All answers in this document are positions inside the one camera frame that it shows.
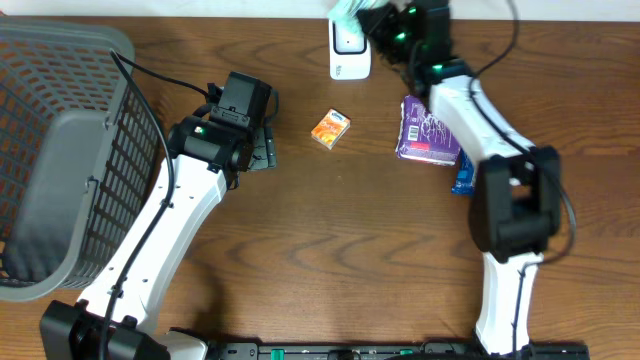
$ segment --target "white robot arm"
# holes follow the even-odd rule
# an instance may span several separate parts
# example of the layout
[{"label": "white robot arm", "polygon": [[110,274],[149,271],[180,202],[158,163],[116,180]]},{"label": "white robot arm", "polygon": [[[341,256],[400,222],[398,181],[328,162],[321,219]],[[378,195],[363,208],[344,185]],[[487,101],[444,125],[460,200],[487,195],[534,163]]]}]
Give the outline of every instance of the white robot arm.
[{"label": "white robot arm", "polygon": [[[433,85],[429,99],[431,113],[447,125],[476,169],[481,161],[494,155],[505,158],[521,155],[502,139],[472,104],[468,91],[469,81],[471,77],[460,75]],[[520,146],[526,149],[533,147],[533,143],[518,134],[491,104],[482,91],[480,82],[475,81],[473,85],[476,101],[494,123]],[[542,261],[543,255],[528,252],[513,256],[504,264],[498,262],[490,252],[483,253],[483,258],[482,311],[475,333],[488,354],[505,355],[513,351],[512,341],[509,340],[513,337],[520,271],[526,263]],[[527,315],[536,272],[537,266],[526,269],[519,309],[520,320],[516,330],[516,350],[529,344]]]}]

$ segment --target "basket mesh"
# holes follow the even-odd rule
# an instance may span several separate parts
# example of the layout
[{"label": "basket mesh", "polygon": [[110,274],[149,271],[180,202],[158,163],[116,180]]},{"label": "basket mesh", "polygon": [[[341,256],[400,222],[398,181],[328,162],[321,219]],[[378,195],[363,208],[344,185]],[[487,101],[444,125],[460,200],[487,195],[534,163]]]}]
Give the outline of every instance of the basket mesh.
[{"label": "basket mesh", "polygon": [[81,261],[63,286],[89,285],[115,254],[140,212],[156,155],[157,135],[151,121],[138,99],[127,90]]}]

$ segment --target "laundry basket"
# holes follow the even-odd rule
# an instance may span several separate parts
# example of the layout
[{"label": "laundry basket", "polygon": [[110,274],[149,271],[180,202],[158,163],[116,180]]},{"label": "laundry basket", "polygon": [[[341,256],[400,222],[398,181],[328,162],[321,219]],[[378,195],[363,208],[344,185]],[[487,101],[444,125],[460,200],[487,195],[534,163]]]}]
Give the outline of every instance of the laundry basket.
[{"label": "laundry basket", "polygon": [[89,285],[140,212],[156,134],[111,48],[133,58],[111,28],[0,18],[0,300]]}]

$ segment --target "white device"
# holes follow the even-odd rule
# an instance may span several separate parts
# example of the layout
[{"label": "white device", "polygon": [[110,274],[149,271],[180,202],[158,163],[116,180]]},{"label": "white device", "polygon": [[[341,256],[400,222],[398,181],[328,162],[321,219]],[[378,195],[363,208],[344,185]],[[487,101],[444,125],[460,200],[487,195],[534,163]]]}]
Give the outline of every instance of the white device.
[{"label": "white device", "polygon": [[371,44],[329,20],[329,74],[335,80],[365,79],[371,73]]}]

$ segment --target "small orange box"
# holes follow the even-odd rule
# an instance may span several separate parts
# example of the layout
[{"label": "small orange box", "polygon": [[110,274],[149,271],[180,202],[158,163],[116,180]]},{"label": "small orange box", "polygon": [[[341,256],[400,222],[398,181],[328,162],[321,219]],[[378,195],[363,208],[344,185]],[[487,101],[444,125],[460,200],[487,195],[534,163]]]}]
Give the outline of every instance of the small orange box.
[{"label": "small orange box", "polygon": [[349,126],[351,126],[351,120],[348,117],[331,109],[324,116],[324,119],[311,130],[311,137],[331,150]]}]

